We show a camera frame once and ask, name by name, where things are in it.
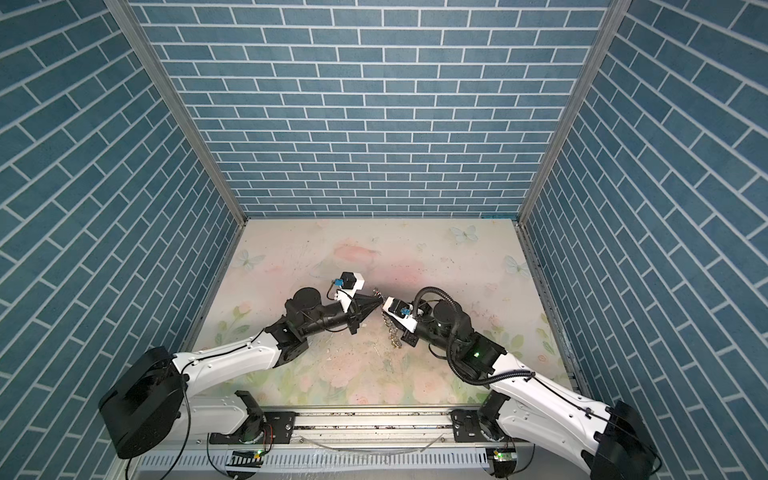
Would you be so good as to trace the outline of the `large metal keyring band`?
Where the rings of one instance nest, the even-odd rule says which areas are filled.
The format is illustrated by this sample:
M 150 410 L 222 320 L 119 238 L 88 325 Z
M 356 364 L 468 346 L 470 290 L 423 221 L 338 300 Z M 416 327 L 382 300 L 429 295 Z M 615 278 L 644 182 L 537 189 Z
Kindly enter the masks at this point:
M 402 347 L 402 341 L 400 340 L 399 329 L 395 326 L 390 316 L 386 313 L 386 309 L 384 307 L 385 297 L 382 295 L 378 288 L 373 289 L 373 294 L 381 300 L 381 315 L 388 330 L 390 343 L 394 348 L 400 349 Z

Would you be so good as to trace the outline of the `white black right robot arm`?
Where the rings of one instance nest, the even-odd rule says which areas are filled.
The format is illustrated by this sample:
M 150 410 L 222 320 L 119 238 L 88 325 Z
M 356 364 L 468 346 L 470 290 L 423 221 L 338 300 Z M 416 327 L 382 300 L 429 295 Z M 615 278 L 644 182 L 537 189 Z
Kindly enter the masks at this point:
M 535 372 L 476 331 L 445 291 L 425 287 L 411 302 L 390 297 L 382 310 L 403 342 L 443 350 L 459 380 L 489 389 L 478 411 L 487 438 L 527 440 L 593 479 L 649 479 L 661 469 L 661 455 L 634 407 L 623 401 L 609 406 Z

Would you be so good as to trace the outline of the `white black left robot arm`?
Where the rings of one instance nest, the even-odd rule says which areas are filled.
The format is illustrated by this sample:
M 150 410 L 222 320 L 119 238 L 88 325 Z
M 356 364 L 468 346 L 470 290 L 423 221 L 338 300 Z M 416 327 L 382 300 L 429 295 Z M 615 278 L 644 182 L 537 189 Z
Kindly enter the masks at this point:
M 323 304 L 317 289 L 305 287 L 285 302 L 275 323 L 254 336 L 196 352 L 172 354 L 163 346 L 146 351 L 98 404 L 117 456 L 138 457 L 176 434 L 259 432 L 261 414 L 251 396 L 240 393 L 239 405 L 223 406 L 213 416 L 194 415 L 193 397 L 241 375 L 292 362 L 314 334 L 355 334 L 383 303 L 378 293 L 342 291 L 339 300 Z

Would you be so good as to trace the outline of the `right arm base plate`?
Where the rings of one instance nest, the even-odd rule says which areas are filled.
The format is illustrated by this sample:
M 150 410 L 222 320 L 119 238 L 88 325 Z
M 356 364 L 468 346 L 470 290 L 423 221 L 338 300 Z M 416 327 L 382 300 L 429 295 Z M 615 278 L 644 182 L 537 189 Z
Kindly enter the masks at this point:
M 454 409 L 449 412 L 450 426 L 456 443 L 499 443 L 524 442 L 502 432 L 499 426 L 492 426 L 487 419 L 481 419 L 477 409 Z

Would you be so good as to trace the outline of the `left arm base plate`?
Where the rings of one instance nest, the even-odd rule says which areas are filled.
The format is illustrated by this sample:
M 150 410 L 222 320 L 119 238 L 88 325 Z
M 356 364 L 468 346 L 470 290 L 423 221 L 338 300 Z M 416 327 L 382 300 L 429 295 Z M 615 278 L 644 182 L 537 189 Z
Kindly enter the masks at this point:
M 273 445 L 289 444 L 297 414 L 293 411 L 267 411 L 259 417 L 249 416 L 231 434 L 212 433 L 213 445 Z

